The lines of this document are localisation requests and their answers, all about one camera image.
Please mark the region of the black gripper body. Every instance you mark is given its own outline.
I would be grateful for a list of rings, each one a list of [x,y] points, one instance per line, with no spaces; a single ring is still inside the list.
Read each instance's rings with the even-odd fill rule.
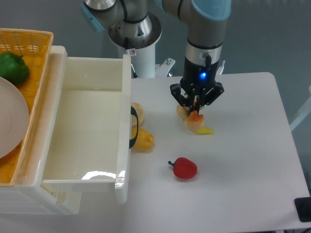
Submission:
[[[210,55],[205,56],[201,65],[185,59],[184,73],[180,83],[170,86],[172,96],[183,106],[185,97],[194,105],[196,96],[205,94],[205,105],[212,104],[223,92],[223,85],[215,81],[218,63],[212,63]]]

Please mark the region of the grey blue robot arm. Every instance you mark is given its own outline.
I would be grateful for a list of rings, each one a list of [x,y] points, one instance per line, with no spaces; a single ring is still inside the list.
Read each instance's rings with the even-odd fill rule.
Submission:
[[[183,75],[170,87],[172,96],[188,112],[212,104],[223,92],[215,80],[231,13],[229,0],[160,0],[158,5],[187,25]],[[159,19],[145,0],[85,0],[80,9],[89,26],[107,30],[119,56],[131,57],[133,78],[167,76],[169,70],[155,64],[155,45],[161,37]]]

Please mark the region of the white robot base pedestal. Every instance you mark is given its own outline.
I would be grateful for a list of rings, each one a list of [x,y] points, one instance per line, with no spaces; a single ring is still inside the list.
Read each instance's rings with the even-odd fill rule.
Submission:
[[[127,54],[131,58],[133,78],[170,77],[175,64],[173,58],[166,58],[162,64],[156,63],[156,43],[162,29],[158,18],[152,13],[140,22],[122,21],[108,29],[111,41],[118,50],[119,57]]]

